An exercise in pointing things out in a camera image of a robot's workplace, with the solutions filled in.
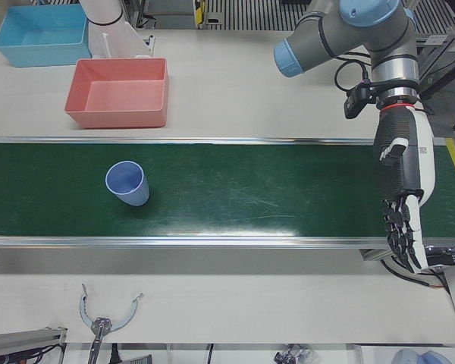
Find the blue object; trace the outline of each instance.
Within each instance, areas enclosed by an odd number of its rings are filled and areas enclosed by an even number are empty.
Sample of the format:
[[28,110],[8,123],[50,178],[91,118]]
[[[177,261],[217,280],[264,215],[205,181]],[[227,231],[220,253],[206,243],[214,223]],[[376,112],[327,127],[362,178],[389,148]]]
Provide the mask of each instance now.
[[81,5],[14,6],[0,28],[0,52],[15,67],[76,64],[91,58]]
[[425,364],[451,364],[450,360],[435,351],[428,351],[422,355]]
[[400,0],[340,0],[340,16],[353,27],[372,27],[388,19]]
[[416,351],[402,349],[396,353],[391,364],[425,364],[425,361]]
[[391,364],[451,364],[451,362],[435,351],[418,355],[414,350],[402,349],[396,353]]
[[110,192],[128,205],[141,206],[150,197],[143,169],[135,162],[122,161],[113,165],[106,174],[105,182]]
[[286,39],[279,42],[275,47],[275,63],[278,70],[286,77],[303,73],[302,66],[300,66]]
[[415,27],[416,27],[416,20],[415,20],[415,15],[414,13],[408,9],[408,8],[404,8],[404,12],[406,13],[406,16],[411,19],[411,21],[413,22],[413,24],[415,24]]

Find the cable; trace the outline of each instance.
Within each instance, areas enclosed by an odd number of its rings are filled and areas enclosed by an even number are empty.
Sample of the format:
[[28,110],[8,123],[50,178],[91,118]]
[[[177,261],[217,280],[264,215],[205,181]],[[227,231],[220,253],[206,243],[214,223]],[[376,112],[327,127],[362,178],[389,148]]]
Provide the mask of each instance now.
[[450,66],[453,65],[453,64],[455,64],[455,59],[454,59],[452,62],[450,62],[449,64],[447,64],[446,66],[440,67],[440,68],[438,68],[437,70],[430,72],[430,73],[427,74],[426,76],[428,77],[428,76],[431,76],[432,74],[436,74],[437,72],[442,71],[442,70],[444,70],[445,68],[448,68],[448,67],[450,67]]
[[366,80],[368,77],[369,77],[369,74],[368,74],[368,71],[367,71],[367,68],[366,68],[366,65],[364,64],[364,62],[358,60],[358,59],[350,59],[349,61],[345,61],[343,64],[341,64],[339,66],[339,68],[335,71],[335,74],[334,74],[334,83],[335,83],[335,86],[341,90],[341,91],[344,91],[345,93],[348,93],[350,91],[350,89],[346,89],[344,87],[342,87],[340,84],[339,84],[339,73],[346,67],[348,66],[349,64],[358,64],[361,69],[362,69],[362,79],[363,80]]
[[431,273],[433,273],[433,275],[438,278],[438,280],[441,282],[441,284],[443,285],[443,288],[447,291],[448,294],[451,295],[450,293],[450,288],[448,287],[448,283],[445,281],[445,278],[444,278],[444,273],[437,273],[436,271],[434,271],[433,269],[430,269]]
[[207,358],[207,364],[211,364],[213,350],[214,350],[214,344],[209,344],[209,357]]
[[433,286],[428,282],[419,281],[418,279],[414,279],[414,278],[407,277],[406,275],[402,275],[402,274],[398,273],[397,271],[393,270],[392,268],[390,268],[389,265],[383,259],[381,259],[380,262],[386,268],[387,271],[389,271],[392,275],[395,275],[396,277],[398,277],[400,279],[403,279],[408,282],[416,283],[416,284],[422,285],[424,287],[444,288],[444,286]]
[[344,55],[357,55],[359,57],[371,58],[371,56],[368,55],[367,53],[361,53],[361,52],[345,52]]
[[22,360],[30,360],[30,359],[35,359],[36,361],[34,364],[39,363],[43,356],[47,354],[48,352],[54,350],[56,347],[60,347],[62,352],[64,352],[64,347],[60,344],[56,345],[50,345],[47,347],[40,347],[36,349],[30,349],[30,350],[25,350],[25,351],[20,351],[17,353],[12,353],[6,356],[0,356],[0,364],[3,364],[4,362],[20,362]]

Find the metal clamp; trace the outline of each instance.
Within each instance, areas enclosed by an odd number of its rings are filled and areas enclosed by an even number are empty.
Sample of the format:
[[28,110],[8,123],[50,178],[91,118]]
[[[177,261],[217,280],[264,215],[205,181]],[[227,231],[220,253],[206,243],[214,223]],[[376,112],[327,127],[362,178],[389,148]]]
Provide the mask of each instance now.
[[109,334],[110,332],[117,331],[121,328],[124,328],[128,322],[135,316],[135,312],[137,312],[138,308],[138,301],[140,298],[143,297],[143,293],[140,293],[131,303],[130,313],[121,321],[116,324],[112,324],[111,320],[106,317],[98,317],[96,320],[92,320],[86,311],[86,301],[88,299],[88,293],[86,290],[86,286],[83,284],[83,293],[81,294],[81,299],[79,303],[79,313],[81,314],[81,318],[83,322],[86,324],[88,328],[94,333],[95,338],[93,344],[91,345],[91,350],[89,352],[89,360],[88,364],[95,364],[96,360],[98,359],[99,348],[101,347],[101,342],[103,338]]

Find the red plastic bin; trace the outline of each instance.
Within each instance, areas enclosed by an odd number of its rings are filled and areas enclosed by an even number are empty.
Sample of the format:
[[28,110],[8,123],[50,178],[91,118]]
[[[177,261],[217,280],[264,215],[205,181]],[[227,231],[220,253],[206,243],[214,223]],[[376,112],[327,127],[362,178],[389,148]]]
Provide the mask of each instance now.
[[164,58],[80,59],[65,111],[82,127],[163,127],[168,74]]

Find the plastic cup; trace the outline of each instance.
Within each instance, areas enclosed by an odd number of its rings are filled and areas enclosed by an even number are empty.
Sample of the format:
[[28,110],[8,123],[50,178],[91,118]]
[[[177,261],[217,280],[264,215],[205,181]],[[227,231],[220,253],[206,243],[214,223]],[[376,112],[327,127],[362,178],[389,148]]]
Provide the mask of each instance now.
[[141,206],[149,199],[149,184],[143,169],[135,162],[113,165],[106,173],[105,182],[108,190],[128,205]]

